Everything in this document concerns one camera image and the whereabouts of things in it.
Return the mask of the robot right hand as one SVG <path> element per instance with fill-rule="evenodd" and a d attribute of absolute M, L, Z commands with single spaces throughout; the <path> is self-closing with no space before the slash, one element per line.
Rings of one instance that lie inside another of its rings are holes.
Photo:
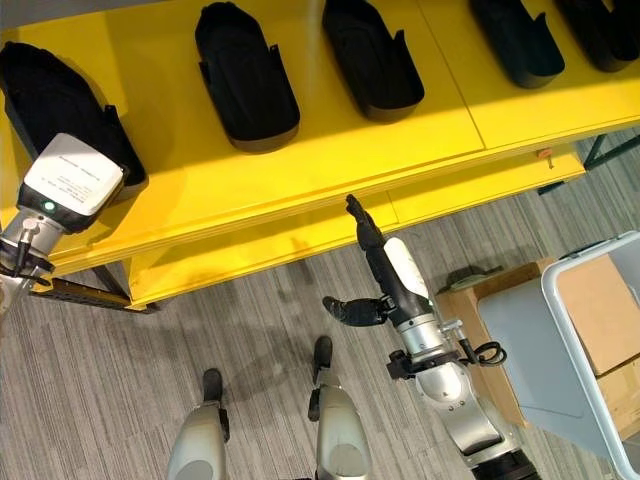
<path fill-rule="evenodd" d="M 346 211 L 356 221 L 357 241 L 378 283 L 380 298 L 361 298 L 341 301 L 331 296 L 322 300 L 327 312 L 341 323 L 352 327 L 371 327 L 390 320 L 394 327 L 420 315 L 430 314 L 433 308 L 425 294 L 410 291 L 392 265 L 387 244 L 373 218 L 352 194 L 346 197 Z"/>

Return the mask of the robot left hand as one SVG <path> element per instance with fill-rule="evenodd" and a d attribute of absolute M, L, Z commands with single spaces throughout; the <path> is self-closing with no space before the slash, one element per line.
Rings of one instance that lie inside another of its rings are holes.
<path fill-rule="evenodd" d="M 33 161 L 19 188 L 17 207 L 62 227 L 87 230 L 122 189 L 126 170 L 77 139 L 58 133 Z"/>

